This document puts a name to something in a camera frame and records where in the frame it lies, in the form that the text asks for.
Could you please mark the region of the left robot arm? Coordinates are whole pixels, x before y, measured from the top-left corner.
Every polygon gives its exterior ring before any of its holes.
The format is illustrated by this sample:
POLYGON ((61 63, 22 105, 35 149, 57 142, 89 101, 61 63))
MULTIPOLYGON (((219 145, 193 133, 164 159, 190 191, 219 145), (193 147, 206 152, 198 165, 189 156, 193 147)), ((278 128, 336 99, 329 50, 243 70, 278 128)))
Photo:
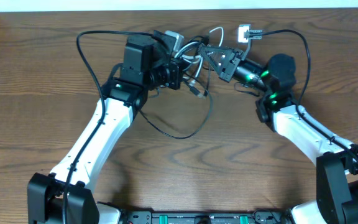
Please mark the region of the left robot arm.
POLYGON ((119 223, 121 211, 97 202, 93 193, 114 145, 161 86, 177 90, 183 62, 183 36, 165 32, 126 32, 124 61, 113 66, 105 84, 96 82, 99 100, 85 130, 48 175, 35 173, 27 186, 29 223, 119 223))

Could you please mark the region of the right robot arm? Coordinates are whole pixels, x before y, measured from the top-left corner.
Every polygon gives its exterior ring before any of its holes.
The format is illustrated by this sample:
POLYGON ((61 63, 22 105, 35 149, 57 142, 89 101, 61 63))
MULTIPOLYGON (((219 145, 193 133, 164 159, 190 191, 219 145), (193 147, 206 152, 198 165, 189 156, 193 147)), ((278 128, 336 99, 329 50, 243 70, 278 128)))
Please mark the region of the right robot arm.
POLYGON ((276 54, 261 66, 239 49, 206 46, 198 52, 220 79, 259 91, 260 122, 315 165, 316 200, 293 207, 293 223, 358 223, 358 144, 334 134, 299 105, 292 91, 294 58, 276 54))

